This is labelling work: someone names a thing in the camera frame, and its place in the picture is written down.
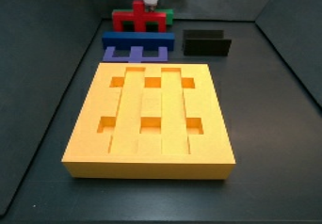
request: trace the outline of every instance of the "toy block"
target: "toy block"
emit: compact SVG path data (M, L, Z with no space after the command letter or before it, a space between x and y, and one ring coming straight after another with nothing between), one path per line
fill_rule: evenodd
M115 9L112 11L112 15L115 12L132 12L131 9ZM166 13L166 25L174 24L174 9L156 9L155 12Z
M167 48L159 47L159 56L143 56L143 47L131 47L130 56L115 56L116 47L107 47L103 62L167 62Z
M131 50L132 46L142 46L146 51L158 51L162 46L174 51L175 47L174 33L104 32L101 41L104 49L116 46L117 50Z
M103 64L61 158L73 177L226 179L235 159L206 64Z
M183 54L186 56L227 56L231 40L223 37L223 30L184 30Z
M135 31L146 32L146 24L148 22L156 22L159 24L159 32L166 32L166 13L163 12L147 12L144 10L144 3L140 0L134 1L134 11L112 13L113 29L116 32L123 31L123 22L134 22Z

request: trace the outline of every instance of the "green block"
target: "green block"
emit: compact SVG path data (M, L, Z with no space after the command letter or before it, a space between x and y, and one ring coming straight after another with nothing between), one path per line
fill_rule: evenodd
M123 12L130 12L134 11L131 9L115 9L115 11L123 11ZM171 25L174 23L174 10L172 9L156 9L156 12L163 12L166 13L166 24Z

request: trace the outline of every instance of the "blue block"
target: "blue block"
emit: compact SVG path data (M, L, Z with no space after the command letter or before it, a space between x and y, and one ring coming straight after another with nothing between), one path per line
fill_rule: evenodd
M131 47L130 56L115 56L116 47L107 47L103 62L167 62L167 48L159 47L159 56L143 56L143 47Z
M115 46L117 50L131 50L132 46L142 46L147 51L158 51L159 47L175 48L174 33L159 32L105 32L101 37L103 48Z

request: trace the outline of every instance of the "square hole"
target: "square hole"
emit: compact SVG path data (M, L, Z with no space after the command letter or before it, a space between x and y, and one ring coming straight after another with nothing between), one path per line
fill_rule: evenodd
M162 87L162 78L160 77L146 77L144 78L144 87L146 88L160 88Z
M182 85L183 88L195 88L195 81L192 77L183 77L182 78Z
M112 77L109 88L121 88L124 86L124 77Z
M139 132L147 135L159 135L162 133L162 118L142 117Z
M97 133L113 133L116 127L116 117L100 117L96 132Z
M186 118L186 129L190 135L203 135L204 128L202 118Z

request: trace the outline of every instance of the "dark floor surface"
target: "dark floor surface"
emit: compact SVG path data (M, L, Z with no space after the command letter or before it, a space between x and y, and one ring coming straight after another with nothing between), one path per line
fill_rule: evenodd
M170 62L208 63L236 158L220 181L73 179L60 163L103 57L103 22L4 222L322 220L322 118L252 23L176 21ZM227 57L183 56L184 29L223 29Z

